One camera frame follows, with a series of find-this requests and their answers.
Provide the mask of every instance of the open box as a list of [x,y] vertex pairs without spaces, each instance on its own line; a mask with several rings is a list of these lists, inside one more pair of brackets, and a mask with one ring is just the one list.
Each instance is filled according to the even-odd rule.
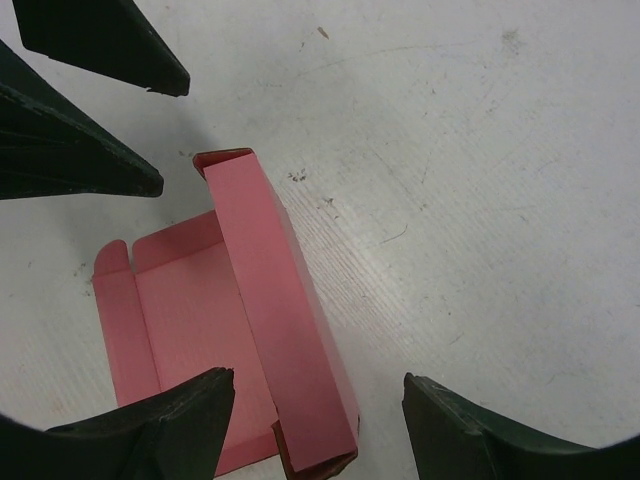
[[194,158],[215,210],[106,245],[93,286],[119,405],[213,366],[236,400],[216,475],[280,453],[321,480],[357,455],[358,406],[286,210],[250,149]]

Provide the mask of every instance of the white table surface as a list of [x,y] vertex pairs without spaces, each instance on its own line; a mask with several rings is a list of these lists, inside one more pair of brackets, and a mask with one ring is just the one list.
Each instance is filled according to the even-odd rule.
[[26,52],[0,5],[0,38],[166,180],[0,202],[0,411],[44,428],[116,406],[96,253],[210,209],[192,153],[250,146],[362,409],[340,478],[417,478],[407,371],[588,445],[640,431],[640,4],[137,3],[188,97]]

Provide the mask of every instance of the scratch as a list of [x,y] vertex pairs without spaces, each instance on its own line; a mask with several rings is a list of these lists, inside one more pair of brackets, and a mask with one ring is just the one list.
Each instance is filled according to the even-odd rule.
[[281,83],[262,82],[258,80],[257,84],[260,85],[261,87],[282,88]]
[[522,140],[520,140],[515,147],[513,147],[511,150],[509,150],[500,160],[498,160],[498,162],[491,167],[491,170],[489,170],[488,173],[491,173],[493,170],[495,170],[497,167],[499,167],[502,163],[504,163],[505,161],[507,161],[509,159],[509,157],[511,157],[511,155],[513,155],[514,153],[516,153],[516,151],[522,146],[524,145],[524,143],[529,140],[529,137],[531,137],[531,135],[533,135],[533,128],[529,131],[529,133],[527,134],[526,137],[524,137]]
[[485,94],[482,96],[480,101],[478,103],[476,103],[476,106],[473,107],[473,110],[469,114],[469,117],[473,117],[473,115],[476,113],[478,108],[480,108],[480,105],[482,105],[484,103],[484,101],[487,99],[487,97],[489,96],[489,94],[491,92],[493,92],[493,89],[496,87],[497,83],[498,83],[498,80],[494,80],[494,82],[491,84],[491,87],[489,87],[489,89],[485,92]]
[[413,194],[411,193],[411,190],[409,190],[409,188],[407,188],[407,186],[402,182],[402,180],[400,180],[395,173],[393,173],[393,168],[391,168],[391,165],[389,165],[384,158],[382,158],[378,152],[376,152],[375,150],[371,150],[373,152],[373,154],[378,158],[378,160],[380,160],[382,162],[382,164],[387,168],[387,171],[389,172],[389,175],[392,176],[396,182],[398,182],[398,185],[400,185],[400,187],[402,187],[402,189],[405,191],[405,193],[407,194],[407,198],[410,198],[412,200],[415,201],[415,198],[413,196]]
[[551,383],[557,378],[557,377],[561,377],[561,376],[569,376],[569,377],[577,377],[579,374],[578,373],[573,373],[573,372],[559,372],[559,373],[554,373],[551,378],[547,381],[547,383],[545,383],[545,387],[548,385],[551,385]]
[[518,85],[520,85],[519,78],[513,83],[513,85],[507,91],[507,93],[505,93],[505,95],[500,100],[496,101],[496,108],[500,108],[502,106],[502,102],[504,102],[507,99],[507,97],[511,95],[511,92],[513,92]]
[[343,58],[342,60],[326,63],[324,65],[320,65],[319,67],[315,67],[310,70],[305,70],[303,72],[300,72],[298,75],[295,76],[295,78],[304,77],[311,73],[315,73],[318,70],[324,70],[325,68],[335,67],[336,65],[341,65],[346,62],[351,62],[352,60],[359,60],[361,58],[374,57],[376,55],[384,55],[385,53],[403,52],[406,50],[439,50],[442,48],[449,48],[449,47],[463,47],[466,45],[472,45],[474,43],[477,43],[477,40],[473,40],[470,42],[463,42],[463,43],[449,43],[449,44],[435,43],[433,45],[408,45],[404,47],[385,48],[384,50],[376,50],[375,52],[362,53],[360,55],[353,55],[352,57]]
[[452,342],[449,343],[449,346],[453,345],[454,343],[456,343],[458,340],[460,340],[462,337],[464,337],[464,332],[462,332],[460,335],[458,335],[456,338],[453,339]]
[[555,160],[551,160],[547,163],[545,163],[543,166],[541,166],[539,169],[537,169],[535,171],[535,173],[540,173],[542,170],[544,170],[546,167],[548,167],[549,165],[551,165],[552,163],[558,163],[560,160],[558,160],[557,158]]
[[405,233],[407,233],[407,229],[409,228],[409,224],[407,223],[404,226],[404,230],[401,231],[398,235],[394,235],[393,237],[389,237],[386,240],[381,241],[378,245],[384,245],[385,243],[389,243],[392,240],[395,240],[396,238],[400,238],[402,235],[404,235]]
[[480,210],[474,210],[473,212],[456,212],[456,213],[445,213],[444,217],[458,217],[462,215],[479,215],[483,213],[497,213],[497,212],[517,212],[519,210],[530,210],[538,208],[537,205],[520,205],[517,207],[498,207],[498,208],[482,208]]

